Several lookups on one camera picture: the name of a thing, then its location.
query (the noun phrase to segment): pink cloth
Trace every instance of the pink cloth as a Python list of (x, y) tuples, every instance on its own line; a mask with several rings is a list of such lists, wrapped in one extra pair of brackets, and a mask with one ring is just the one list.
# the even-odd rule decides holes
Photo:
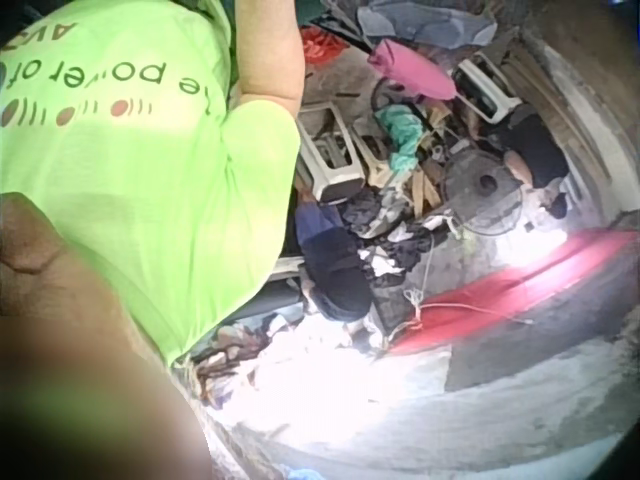
[(436, 100), (451, 100), (457, 94), (455, 83), (439, 66), (393, 40), (383, 40), (369, 63), (412, 93)]

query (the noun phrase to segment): pile of clothes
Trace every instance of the pile of clothes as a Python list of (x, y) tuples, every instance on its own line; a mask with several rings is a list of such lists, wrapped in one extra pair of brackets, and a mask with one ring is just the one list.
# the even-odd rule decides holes
[(364, 188), (349, 201), (340, 205), (342, 220), (358, 240), (364, 272), (374, 288), (401, 285), (407, 273), (420, 262), (424, 253), (447, 239), (445, 226), (431, 232), (420, 222), (411, 221), (407, 215), (388, 233), (373, 239), (362, 239), (358, 233), (366, 230), (380, 210), (380, 195), (371, 188)]

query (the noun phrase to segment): red surface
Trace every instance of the red surface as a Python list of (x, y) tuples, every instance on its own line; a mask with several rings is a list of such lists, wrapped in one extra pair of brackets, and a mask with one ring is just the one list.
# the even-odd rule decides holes
[(532, 265), (507, 268), (457, 290), (429, 298), (425, 305), (462, 303), (495, 313), (456, 307), (423, 309), (422, 328), (408, 331), (392, 346), (391, 353), (414, 353), (508, 321), (593, 275), (638, 238), (637, 232), (580, 232)]
[(329, 63), (349, 48), (349, 44), (319, 27), (303, 27), (300, 29), (304, 59), (309, 65)]

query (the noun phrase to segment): green shirt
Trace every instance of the green shirt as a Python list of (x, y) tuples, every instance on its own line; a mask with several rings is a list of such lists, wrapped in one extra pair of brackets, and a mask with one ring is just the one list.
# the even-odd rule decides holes
[(173, 362), (249, 300), (283, 244), (299, 147), (230, 112), (230, 29), (166, 0), (77, 0), (0, 52), (0, 191), (29, 197)]

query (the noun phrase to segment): shirt sleeve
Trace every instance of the shirt sleeve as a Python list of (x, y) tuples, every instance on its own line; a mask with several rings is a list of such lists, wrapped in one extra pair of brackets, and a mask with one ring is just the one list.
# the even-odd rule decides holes
[(222, 125), (227, 168), (239, 181), (280, 184), (293, 178), (300, 134), (289, 112), (268, 100), (254, 100), (235, 108)]

